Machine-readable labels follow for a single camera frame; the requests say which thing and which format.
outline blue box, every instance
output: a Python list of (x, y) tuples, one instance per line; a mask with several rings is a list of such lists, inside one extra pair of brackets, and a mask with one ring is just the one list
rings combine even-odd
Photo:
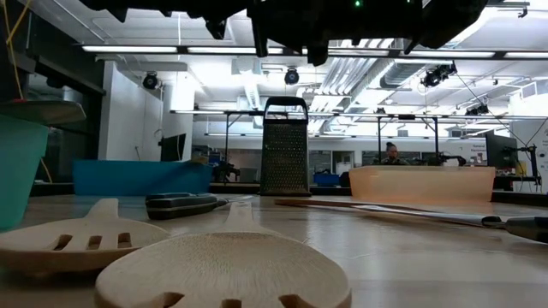
[(339, 185), (338, 175), (316, 174), (314, 175), (314, 183), (319, 187), (335, 187)]
[(207, 193), (213, 168), (201, 163), (74, 161), (74, 191), (91, 196)]

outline computer screen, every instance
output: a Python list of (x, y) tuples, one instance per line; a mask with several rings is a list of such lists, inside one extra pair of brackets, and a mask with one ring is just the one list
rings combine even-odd
[(492, 167), (515, 168), (518, 162), (517, 141), (514, 138), (497, 136), (494, 132), (485, 134), (487, 164)]
[(182, 159), (185, 147), (185, 133), (162, 139), (162, 162), (177, 162)]

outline box grater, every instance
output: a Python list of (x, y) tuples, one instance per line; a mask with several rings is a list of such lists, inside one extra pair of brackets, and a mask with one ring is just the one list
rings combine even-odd
[[(272, 105), (301, 106), (304, 119), (269, 119)], [(308, 111), (302, 98), (272, 97), (265, 106), (260, 176), (262, 196), (310, 196), (308, 190)]]

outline wooden countertop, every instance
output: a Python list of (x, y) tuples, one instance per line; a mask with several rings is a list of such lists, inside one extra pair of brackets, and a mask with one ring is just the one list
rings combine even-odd
[[(316, 197), (349, 200), (347, 197)], [(31, 198), (22, 227), (84, 216), (98, 198)], [(357, 210), (290, 208), (254, 198), (263, 227), (307, 243), (340, 264), (353, 307), (518, 307), (548, 302), (548, 245), (501, 230)], [(120, 216), (146, 220), (143, 198), (121, 198)], [(548, 216), (540, 208), (495, 204), (500, 216)], [(154, 224), (172, 234), (213, 229), (228, 208)], [(0, 271), (3, 307), (94, 307), (97, 273), (26, 277)]]

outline grater handle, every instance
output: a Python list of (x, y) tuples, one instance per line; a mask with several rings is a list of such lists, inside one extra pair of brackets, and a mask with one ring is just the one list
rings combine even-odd
[(268, 100), (266, 101), (266, 106), (265, 106), (265, 119), (266, 119), (266, 116), (268, 115), (268, 109), (272, 106), (272, 105), (275, 105), (275, 106), (301, 106), (302, 107), (302, 110), (304, 111), (304, 114), (305, 114), (305, 118), (306, 120), (308, 121), (308, 107), (307, 107), (307, 102), (305, 102), (304, 99), (302, 98), (292, 98), (292, 97), (272, 97), (272, 98), (268, 98)]

